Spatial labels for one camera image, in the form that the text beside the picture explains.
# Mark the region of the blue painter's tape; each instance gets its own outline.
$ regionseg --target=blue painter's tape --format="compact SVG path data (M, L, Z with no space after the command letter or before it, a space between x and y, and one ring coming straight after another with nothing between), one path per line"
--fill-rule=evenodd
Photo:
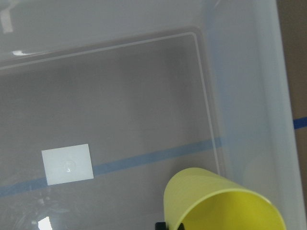
M0 197L11 196L47 187L46 177L0 187Z
M215 146L221 146L221 140L215 139ZM211 150L213 148L212 141L206 140L197 143L187 144L171 149L160 150L155 152L146 153L143 155L130 157L110 163L100 164L93 167L94 176L99 176L114 171L124 170L140 165L146 165L157 161L164 161L171 158L176 158L184 155L189 155L197 152ZM11 196L19 193L29 192L36 189L46 188L46 177L12 184L4 187L0 187L0 197Z
M293 120L294 129L307 127L307 117Z
M220 145L220 141L216 140L215 145L217 144ZM176 158L196 152L201 152L205 150L210 150L212 149L212 141L207 140L207 141L201 141L193 144L188 144L184 146L179 146L175 147L172 149L166 149L166 150L160 150L156 152L151 152L135 157L130 157L110 163L105 163L105 164L100 164L97 166L93 167L93 173L94 176L114 172L114 171L119 171L119 170L124 170L140 165L145 165L145 164L150 164L153 162L157 161L164 161L170 158Z

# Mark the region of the gray surface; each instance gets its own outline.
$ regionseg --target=gray surface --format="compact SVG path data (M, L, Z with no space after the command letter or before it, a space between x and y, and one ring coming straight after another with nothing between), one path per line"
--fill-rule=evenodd
M1 186L44 177L41 150L88 143L99 165L211 139L191 35L12 71L0 77ZM216 171L213 150L0 198L0 222L27 230L50 216L53 230L153 228L167 181L192 166Z

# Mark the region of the white paper square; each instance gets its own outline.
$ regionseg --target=white paper square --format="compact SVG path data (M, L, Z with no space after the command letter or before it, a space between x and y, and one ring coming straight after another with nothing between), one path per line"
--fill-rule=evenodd
M93 179L88 144L42 151L47 184Z

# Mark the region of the clear plastic bin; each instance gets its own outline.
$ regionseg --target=clear plastic bin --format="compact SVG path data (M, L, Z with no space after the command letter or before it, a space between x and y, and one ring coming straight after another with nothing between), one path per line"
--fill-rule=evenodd
M0 21L3 229L152 229L187 167L306 229L274 1L7 1ZM94 178L47 185L41 151L81 144Z

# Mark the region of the black object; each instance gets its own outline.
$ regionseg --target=black object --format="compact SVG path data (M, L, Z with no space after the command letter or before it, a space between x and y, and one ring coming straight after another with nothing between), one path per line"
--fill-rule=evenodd
M155 224L155 230L168 230L165 222L157 222Z
M185 229L184 229L184 225L183 225L183 223L181 223L181 224L179 225L178 230L185 230Z
M155 230L168 230L165 222L157 222L155 224ZM183 223L179 225L178 230L185 230Z

